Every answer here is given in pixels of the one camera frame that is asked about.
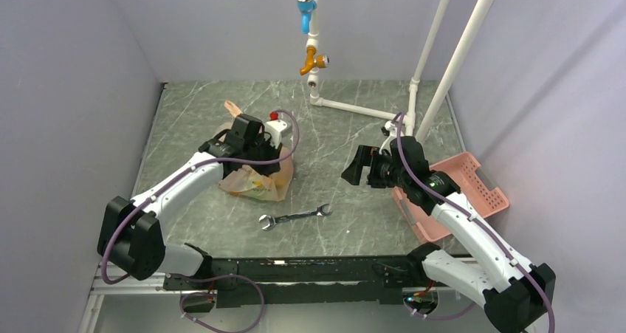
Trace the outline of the orange banana-print plastic bag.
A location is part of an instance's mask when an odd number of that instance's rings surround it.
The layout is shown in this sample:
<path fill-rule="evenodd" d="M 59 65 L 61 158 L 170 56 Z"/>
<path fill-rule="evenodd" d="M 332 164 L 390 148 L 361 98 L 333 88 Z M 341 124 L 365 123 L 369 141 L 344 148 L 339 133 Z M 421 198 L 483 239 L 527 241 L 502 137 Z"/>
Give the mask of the orange banana-print plastic bag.
<path fill-rule="evenodd" d="M 245 114 L 231 100 L 224 102 L 224 107 L 234 119 Z M 229 128 L 233 121 L 221 126 L 223 131 Z M 268 202 L 279 202 L 285 199 L 295 172 L 293 157 L 289 155 L 291 148 L 281 142 L 280 162 L 271 165 L 251 165 L 227 163 L 224 166 L 225 178 L 220 181 L 219 187 L 234 196 L 245 196 L 252 199 Z"/>

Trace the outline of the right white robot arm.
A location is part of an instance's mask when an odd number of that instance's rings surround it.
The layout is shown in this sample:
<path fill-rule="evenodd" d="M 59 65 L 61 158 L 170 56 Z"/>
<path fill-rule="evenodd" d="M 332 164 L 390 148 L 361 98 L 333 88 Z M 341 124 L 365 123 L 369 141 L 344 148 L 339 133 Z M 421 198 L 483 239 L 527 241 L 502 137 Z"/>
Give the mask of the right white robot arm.
<path fill-rule="evenodd" d="M 365 167 L 370 169 L 369 186 L 400 188 L 411 204 L 446 227 L 480 266 L 471 267 L 426 243 L 408 256 L 411 282 L 424 285 L 433 280 L 455 289 L 480 306 L 499 332 L 523 332 L 544 315 L 548 331 L 554 332 L 553 269 L 513 250 L 479 214 L 460 183 L 430 167 L 414 137 L 397 137 L 387 150 L 360 145 L 341 177 L 358 185 Z"/>

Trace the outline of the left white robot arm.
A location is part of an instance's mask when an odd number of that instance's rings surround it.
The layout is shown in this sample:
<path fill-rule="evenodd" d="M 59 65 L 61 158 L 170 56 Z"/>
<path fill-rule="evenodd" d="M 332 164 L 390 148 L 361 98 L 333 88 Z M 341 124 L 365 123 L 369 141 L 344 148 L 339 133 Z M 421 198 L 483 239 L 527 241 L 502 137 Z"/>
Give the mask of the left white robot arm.
<path fill-rule="evenodd" d="M 279 119 L 277 112 L 271 116 L 262 121 L 240 114 L 157 185 L 131 199 L 113 198 L 106 205 L 97 242 L 103 280 L 114 284 L 105 268 L 112 263 L 125 278 L 141 281 L 161 272 L 181 275 L 195 289 L 207 286 L 213 276 L 212 257 L 189 243 L 167 244 L 166 225 L 202 191 L 244 165 L 263 175 L 279 171 L 282 139 L 291 133 L 292 123 Z"/>

